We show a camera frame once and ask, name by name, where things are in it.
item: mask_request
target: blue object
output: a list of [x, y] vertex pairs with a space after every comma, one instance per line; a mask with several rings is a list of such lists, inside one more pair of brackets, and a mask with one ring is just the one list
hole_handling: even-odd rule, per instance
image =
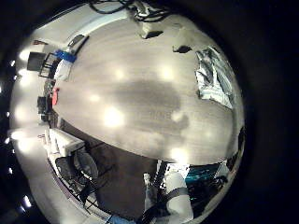
[[63, 51], [63, 50], [56, 50], [55, 52], [55, 56], [57, 58], [60, 58], [60, 59], [64, 59], [68, 62], [71, 62], [71, 63], [74, 63], [75, 60], [77, 59], [77, 57], [69, 52], [66, 52], [66, 51]]
[[122, 217], [112, 216], [108, 222], [109, 224], [135, 224], [134, 221], [129, 221], [127, 219], [124, 219]]

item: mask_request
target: white wall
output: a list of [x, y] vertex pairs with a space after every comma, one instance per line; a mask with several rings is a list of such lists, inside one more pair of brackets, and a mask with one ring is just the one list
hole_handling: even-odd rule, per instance
[[[37, 114], [37, 97], [43, 94], [45, 78], [39, 77], [38, 72], [26, 70], [29, 52], [53, 52], [59, 47], [66, 46], [74, 35], [86, 35], [101, 25], [125, 16], [126, 14], [122, 12], [103, 17], [91, 11], [87, 6], [78, 8], [36, 30], [22, 44], [16, 59], [16, 69], [21, 76], [16, 80], [11, 95], [10, 132], [14, 130], [27, 132], [20, 140], [13, 140], [13, 145], [21, 168], [28, 178], [35, 201], [51, 223], [104, 224], [110, 215], [105, 212], [101, 213], [102, 218], [88, 215], [64, 195], [53, 178], [46, 151], [41, 139], [37, 138], [39, 134], [44, 133], [44, 129], [36, 128], [41, 123], [40, 115]], [[52, 45], [33, 46], [35, 39], [44, 40]]]

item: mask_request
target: teal object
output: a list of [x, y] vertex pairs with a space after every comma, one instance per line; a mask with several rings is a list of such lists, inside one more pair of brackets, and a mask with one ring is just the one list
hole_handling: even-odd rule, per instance
[[218, 170], [219, 164], [205, 165], [205, 166], [193, 166], [188, 172], [185, 182], [186, 184], [192, 184], [198, 180], [206, 181], [214, 178]]

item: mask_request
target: wooden surface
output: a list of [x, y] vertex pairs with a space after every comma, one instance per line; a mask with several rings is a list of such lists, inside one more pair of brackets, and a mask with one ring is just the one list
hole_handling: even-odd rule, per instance
[[208, 164], [231, 157], [233, 112], [198, 99], [195, 53], [172, 52], [177, 31], [144, 40], [126, 20], [94, 31], [69, 80], [56, 82], [54, 110], [101, 141], [153, 159]]

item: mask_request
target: red object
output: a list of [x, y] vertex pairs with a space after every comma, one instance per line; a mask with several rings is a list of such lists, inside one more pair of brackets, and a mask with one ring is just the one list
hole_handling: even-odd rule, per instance
[[57, 105], [59, 88], [54, 88], [52, 96], [52, 104]]

